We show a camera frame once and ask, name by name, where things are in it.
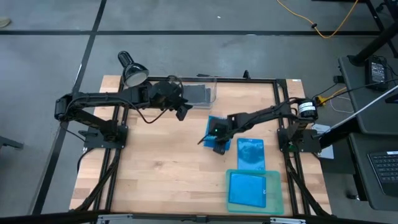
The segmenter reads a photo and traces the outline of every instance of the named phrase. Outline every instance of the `transparent bin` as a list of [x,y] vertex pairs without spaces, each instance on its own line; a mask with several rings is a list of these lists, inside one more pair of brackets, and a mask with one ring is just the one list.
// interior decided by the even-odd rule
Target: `transparent bin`
[[[250,205],[242,205],[229,202],[229,190],[232,174],[246,174],[257,177],[266,178],[266,206],[255,207]],[[284,202],[282,197],[282,184],[280,182],[280,174],[277,171],[265,170],[235,170],[226,171],[226,207],[229,212],[237,213],[265,213],[273,215],[284,214]]]
[[211,109],[217,97],[217,78],[197,79],[197,82],[183,82],[184,98],[188,100],[187,104],[194,108]]

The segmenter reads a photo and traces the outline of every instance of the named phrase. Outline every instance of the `metal bracket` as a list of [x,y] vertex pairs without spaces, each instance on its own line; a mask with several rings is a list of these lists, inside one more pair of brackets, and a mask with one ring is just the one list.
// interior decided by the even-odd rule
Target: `metal bracket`
[[277,130],[279,148],[282,152],[321,152],[321,146],[318,140],[313,139],[317,131],[312,129],[303,130],[303,142],[293,144],[288,138],[288,130],[281,128]]
[[117,221],[117,220],[128,220],[133,219],[132,214],[117,214],[117,215],[98,215],[97,222],[105,224],[105,221]]
[[305,224],[305,220],[299,220],[294,218],[273,218],[271,217],[271,223],[275,224]]
[[104,141],[104,136],[101,131],[89,127],[87,131],[79,131],[81,135],[86,137],[84,147],[87,148],[109,148],[109,149],[123,149],[126,145],[127,132],[129,127],[118,126],[118,139],[115,142]]

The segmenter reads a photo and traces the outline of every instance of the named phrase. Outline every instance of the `teal container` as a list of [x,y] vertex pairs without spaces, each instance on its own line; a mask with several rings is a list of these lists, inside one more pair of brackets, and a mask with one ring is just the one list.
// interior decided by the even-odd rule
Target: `teal container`
[[[231,174],[255,175],[266,178],[266,207],[255,207],[250,205],[241,205],[229,202],[229,185],[231,183]],[[264,170],[235,170],[226,171],[226,208],[234,213],[263,213],[272,215],[284,214],[284,201],[282,197],[282,185],[280,174],[277,171]]]

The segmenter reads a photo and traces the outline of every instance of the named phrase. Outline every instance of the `desk lamp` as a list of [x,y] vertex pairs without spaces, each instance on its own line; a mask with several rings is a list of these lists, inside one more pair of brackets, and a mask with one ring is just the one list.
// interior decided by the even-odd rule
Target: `desk lamp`
[[149,76],[148,69],[134,62],[128,52],[119,52],[118,59],[123,66],[122,81],[127,87],[137,86],[143,83]]

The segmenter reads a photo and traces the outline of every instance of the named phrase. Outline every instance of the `wooden table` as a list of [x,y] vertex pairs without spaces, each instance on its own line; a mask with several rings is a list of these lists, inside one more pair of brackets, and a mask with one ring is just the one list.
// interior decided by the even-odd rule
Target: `wooden table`
[[[116,92],[119,81],[120,76],[104,76],[100,92]],[[290,97],[304,96],[300,80],[287,80],[287,85]],[[270,84],[218,83],[217,99],[212,109],[190,110],[184,121],[178,121],[173,111],[166,112],[153,124],[146,124],[135,111],[130,110],[127,119],[129,136],[121,153],[111,211],[233,215],[228,213],[225,204],[225,172],[237,168],[236,140],[244,137],[264,140],[266,169],[280,172],[284,215],[290,216],[292,208],[284,159],[277,142],[277,120],[236,134],[230,150],[223,156],[197,145],[204,135],[209,114],[226,116],[252,112],[274,104],[274,92]],[[111,119],[113,109],[96,108],[94,114]],[[144,110],[143,113],[148,119],[153,119],[160,111]],[[104,149],[97,149],[82,160],[70,208],[79,206],[97,184],[103,156]],[[309,191],[323,209],[331,212],[319,160],[309,153],[301,153],[301,161]],[[104,208],[107,188],[104,188],[100,208]],[[297,186],[296,195],[299,211],[303,213]]]

